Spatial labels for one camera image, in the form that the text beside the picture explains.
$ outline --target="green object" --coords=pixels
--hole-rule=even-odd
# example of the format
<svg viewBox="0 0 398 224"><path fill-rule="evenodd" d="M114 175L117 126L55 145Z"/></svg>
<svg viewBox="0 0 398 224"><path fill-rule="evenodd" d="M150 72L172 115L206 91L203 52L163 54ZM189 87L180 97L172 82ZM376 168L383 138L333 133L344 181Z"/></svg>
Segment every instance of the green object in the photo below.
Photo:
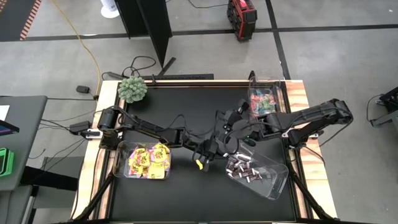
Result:
<svg viewBox="0 0 398 224"><path fill-rule="evenodd" d="M0 177L11 174L13 162L14 153L6 148L0 149Z"/></svg>
<svg viewBox="0 0 398 224"><path fill-rule="evenodd" d="M122 80L118 89L119 97L126 103L140 101L147 93L147 85L141 77L132 76Z"/></svg>

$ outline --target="plastic container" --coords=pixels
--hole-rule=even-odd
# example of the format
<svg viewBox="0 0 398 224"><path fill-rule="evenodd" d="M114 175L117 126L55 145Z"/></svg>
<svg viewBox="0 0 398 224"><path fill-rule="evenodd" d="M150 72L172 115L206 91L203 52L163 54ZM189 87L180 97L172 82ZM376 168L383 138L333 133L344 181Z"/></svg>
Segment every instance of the plastic container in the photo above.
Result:
<svg viewBox="0 0 398 224"><path fill-rule="evenodd" d="M164 180L170 175L170 149L161 143L122 141L113 164L116 177Z"/></svg>
<svg viewBox="0 0 398 224"><path fill-rule="evenodd" d="M229 157L226 173L231 179L270 200L278 199L289 174L285 165L245 148L244 144Z"/></svg>
<svg viewBox="0 0 398 224"><path fill-rule="evenodd" d="M278 110L277 93L274 93L271 88L268 78L250 78L248 98L250 100L251 119Z"/></svg>

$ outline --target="yellow cable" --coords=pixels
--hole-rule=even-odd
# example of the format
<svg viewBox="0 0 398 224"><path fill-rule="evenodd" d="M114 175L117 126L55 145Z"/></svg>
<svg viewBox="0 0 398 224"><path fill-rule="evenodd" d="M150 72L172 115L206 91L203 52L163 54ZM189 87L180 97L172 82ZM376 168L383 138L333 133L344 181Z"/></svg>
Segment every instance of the yellow cable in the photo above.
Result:
<svg viewBox="0 0 398 224"><path fill-rule="evenodd" d="M80 35L79 33L76 31L75 27L72 25L72 23L70 22L70 20L68 19L67 15L65 15L65 13L62 11L62 9L60 8L60 6L58 5L56 0L52 0L52 3L54 4L54 6L61 12L62 16L67 20L67 22L69 23L70 27L72 27L73 31L75 31L75 34L77 36L77 38L79 39L81 45L84 47L84 49L86 49L86 51L91 55L91 58L93 58L94 63L95 63L95 67L97 68L97 72L98 72L98 83L97 83L97 89L95 91L95 95L99 96L100 95L100 80L101 80L101 71L100 71L100 66L98 66L97 60L95 59L93 53L91 53L91 51L86 47L86 45L83 43L83 41L80 39Z"/></svg>

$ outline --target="succulent plant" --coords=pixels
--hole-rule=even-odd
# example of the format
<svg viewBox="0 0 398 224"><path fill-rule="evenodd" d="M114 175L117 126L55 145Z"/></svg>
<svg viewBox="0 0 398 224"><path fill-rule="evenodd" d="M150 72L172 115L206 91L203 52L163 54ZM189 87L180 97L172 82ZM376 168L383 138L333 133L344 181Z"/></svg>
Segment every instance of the succulent plant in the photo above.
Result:
<svg viewBox="0 0 398 224"><path fill-rule="evenodd" d="M131 76L122 80L118 89L119 97L126 103L140 101L147 93L147 85L141 77Z"/></svg>

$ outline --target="concrete floor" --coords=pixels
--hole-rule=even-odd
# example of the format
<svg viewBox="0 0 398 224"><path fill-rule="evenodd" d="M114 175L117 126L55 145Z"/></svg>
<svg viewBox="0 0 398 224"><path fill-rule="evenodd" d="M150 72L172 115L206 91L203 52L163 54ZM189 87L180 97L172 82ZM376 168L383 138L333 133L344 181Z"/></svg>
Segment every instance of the concrete floor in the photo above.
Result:
<svg viewBox="0 0 398 224"><path fill-rule="evenodd" d="M198 6L225 0L192 0ZM253 1L259 10L257 27L270 27L265 1ZM98 0L59 0L80 34L123 33L120 18L104 19ZM225 29L224 7L194 9L186 0L168 5L173 30ZM279 27L351 26L398 23L398 2L388 0L278 0L272 1ZM73 35L49 0L43 0L28 36ZM374 95L398 86L398 30L352 30L281 33L292 79L305 82L310 105L331 98L345 100L354 123L322 147L338 216L342 220L396 223L398 220L398 132L390 124L372 128L366 121L366 103ZM149 38L85 40L102 72L121 70L138 55L155 57ZM0 43L0 95L47 95L89 98L75 91L77 85L96 88L96 70L90 56L76 40ZM167 58L176 57L167 74L214 73L217 79L247 78L250 70L265 77L283 78L271 33L254 34L239 43L233 34L175 36ZM137 66L150 62L142 60ZM143 75L156 74L159 65ZM45 119L63 119L95 108L93 102L49 101ZM372 105L370 115L383 114ZM91 115L67 121L91 120ZM320 142L334 133L327 128ZM40 167L44 156L53 156L77 141L63 131L41 130L29 160ZM72 156L84 156L85 144ZM70 208L38 212L35 223L68 219Z"/></svg>

